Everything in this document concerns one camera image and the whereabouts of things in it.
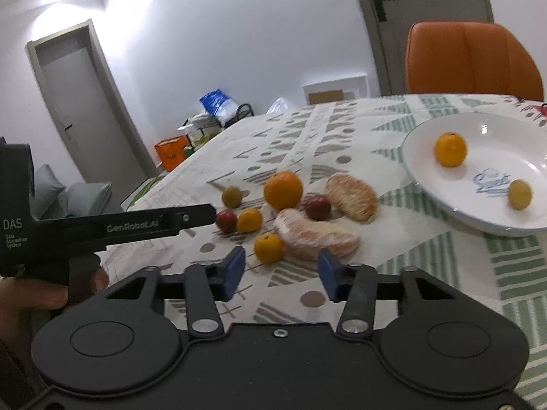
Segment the person's left hand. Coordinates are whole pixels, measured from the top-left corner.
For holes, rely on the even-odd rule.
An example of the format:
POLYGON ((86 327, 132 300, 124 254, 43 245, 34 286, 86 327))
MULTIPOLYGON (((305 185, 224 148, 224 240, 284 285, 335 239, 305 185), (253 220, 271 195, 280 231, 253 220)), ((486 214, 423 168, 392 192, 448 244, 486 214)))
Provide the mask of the person's left hand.
POLYGON ((2 278, 1 310, 60 309, 69 301, 69 288, 40 279, 2 278))

